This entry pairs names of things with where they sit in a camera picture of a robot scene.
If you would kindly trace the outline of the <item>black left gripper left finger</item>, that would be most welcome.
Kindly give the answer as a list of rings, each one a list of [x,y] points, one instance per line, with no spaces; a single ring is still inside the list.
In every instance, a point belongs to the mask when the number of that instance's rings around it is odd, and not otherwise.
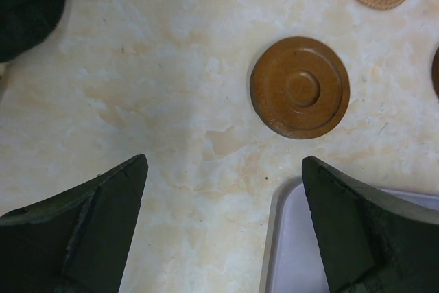
[[[147,178],[139,154],[1,216],[2,292],[118,292]]]

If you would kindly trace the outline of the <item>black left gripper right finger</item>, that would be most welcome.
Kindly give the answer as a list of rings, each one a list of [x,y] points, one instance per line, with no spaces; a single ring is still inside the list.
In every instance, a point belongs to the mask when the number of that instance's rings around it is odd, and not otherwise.
[[[330,292],[437,292],[438,212],[314,156],[302,180]]]

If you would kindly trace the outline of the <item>brown wooden coaster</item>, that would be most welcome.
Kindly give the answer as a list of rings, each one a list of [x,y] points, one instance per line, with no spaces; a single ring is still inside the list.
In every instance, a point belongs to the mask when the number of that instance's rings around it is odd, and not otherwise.
[[[437,48],[431,64],[431,81],[437,97],[439,97],[439,48]]]
[[[314,139],[334,129],[350,98],[347,70],[324,43],[304,36],[284,38],[257,60],[250,98],[261,121],[290,139]]]

